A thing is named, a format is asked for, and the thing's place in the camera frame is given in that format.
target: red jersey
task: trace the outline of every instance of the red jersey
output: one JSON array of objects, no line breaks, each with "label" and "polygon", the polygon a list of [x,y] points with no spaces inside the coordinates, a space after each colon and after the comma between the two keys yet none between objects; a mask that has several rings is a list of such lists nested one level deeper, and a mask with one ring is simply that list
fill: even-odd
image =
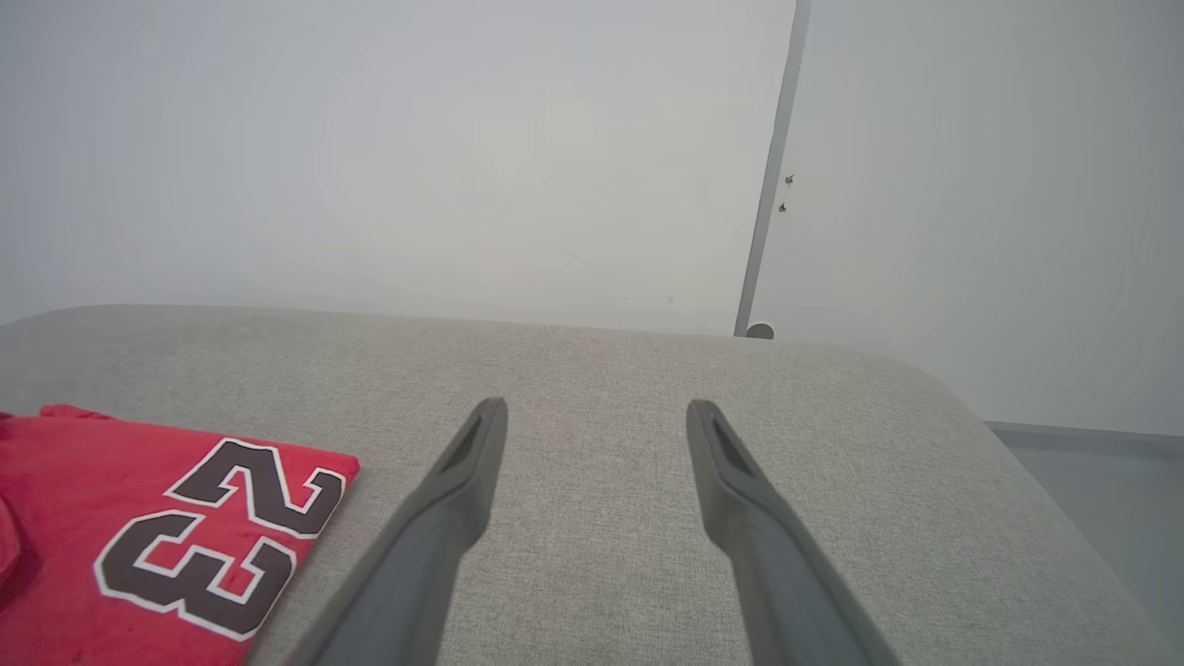
[{"label": "red jersey", "polygon": [[0,415],[0,662],[238,664],[358,469],[69,405]]}]

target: white panel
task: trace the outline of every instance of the white panel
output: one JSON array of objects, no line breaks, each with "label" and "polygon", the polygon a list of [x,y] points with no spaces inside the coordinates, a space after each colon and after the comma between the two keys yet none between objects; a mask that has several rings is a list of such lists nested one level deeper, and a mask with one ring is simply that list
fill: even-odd
[{"label": "white panel", "polygon": [[819,0],[752,321],[1184,434],[1184,4]]},{"label": "white panel", "polygon": [[792,12],[6,2],[0,324],[167,302],[729,333]]}]

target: gray vertical strip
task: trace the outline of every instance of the gray vertical strip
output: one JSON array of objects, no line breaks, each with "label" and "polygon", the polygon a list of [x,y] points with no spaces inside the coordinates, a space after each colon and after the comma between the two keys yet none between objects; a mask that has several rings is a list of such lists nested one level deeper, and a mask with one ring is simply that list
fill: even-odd
[{"label": "gray vertical strip", "polygon": [[802,52],[806,44],[811,2],[812,0],[798,0],[793,8],[790,55],[785,58],[781,94],[777,100],[777,114],[773,116],[773,140],[768,145],[768,160],[765,162],[765,184],[760,188],[757,226],[752,232],[752,250],[748,251],[748,269],[744,274],[744,288],[740,290],[736,335],[744,335],[748,331],[748,318],[752,316],[752,299],[757,295],[757,275],[760,273],[760,258],[765,254],[768,222],[773,217],[773,198],[777,196],[777,181],[781,174],[781,158],[785,156],[785,136],[790,133],[790,111],[793,110],[793,94],[798,88],[798,71],[802,69]]}]

